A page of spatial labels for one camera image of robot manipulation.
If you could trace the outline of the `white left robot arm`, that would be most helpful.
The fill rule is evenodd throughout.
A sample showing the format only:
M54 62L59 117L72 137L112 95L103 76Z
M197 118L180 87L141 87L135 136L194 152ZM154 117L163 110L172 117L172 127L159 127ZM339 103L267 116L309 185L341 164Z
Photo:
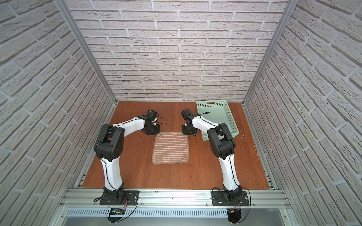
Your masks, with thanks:
M121 202L125 198L123 180L120 174L119 158L123 151L124 138L136 131L146 135L160 133L158 114L134 117L118 124L104 124L95 141L94 151L100 159L105 185L101 200Z

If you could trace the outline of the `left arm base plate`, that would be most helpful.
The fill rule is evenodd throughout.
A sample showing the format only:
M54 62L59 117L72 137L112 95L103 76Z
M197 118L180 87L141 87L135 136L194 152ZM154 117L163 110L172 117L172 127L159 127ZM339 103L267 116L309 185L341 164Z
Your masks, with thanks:
M105 188L100 198L100 205L130 205L136 206L139 198L137 190L111 191Z

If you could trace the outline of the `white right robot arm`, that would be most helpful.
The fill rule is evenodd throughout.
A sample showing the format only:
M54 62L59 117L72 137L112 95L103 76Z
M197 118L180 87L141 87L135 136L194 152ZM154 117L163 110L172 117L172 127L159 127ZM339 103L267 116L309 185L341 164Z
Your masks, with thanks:
M236 143L228 126L204 119L202 114L192 114L189 109L182 111L182 117L185 120L182 126L184 135L196 136L198 130L207 133L212 153L221 165L224 197L229 202L236 200L242 194L242 187L234 163Z

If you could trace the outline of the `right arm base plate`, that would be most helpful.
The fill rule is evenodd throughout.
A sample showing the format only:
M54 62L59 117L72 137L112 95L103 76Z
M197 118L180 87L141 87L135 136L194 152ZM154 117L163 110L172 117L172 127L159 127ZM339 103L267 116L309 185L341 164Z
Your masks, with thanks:
M249 196L245 191L242 191L240 195L234 198L222 190L211 191L211 201L213 206L246 207L250 205Z

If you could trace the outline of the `striped brown dishcloth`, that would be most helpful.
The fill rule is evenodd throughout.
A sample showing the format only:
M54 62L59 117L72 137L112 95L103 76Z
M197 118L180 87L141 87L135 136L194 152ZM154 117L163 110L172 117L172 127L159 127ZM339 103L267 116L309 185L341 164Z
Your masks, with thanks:
M160 132L152 153L154 165L189 163L189 138L182 132Z

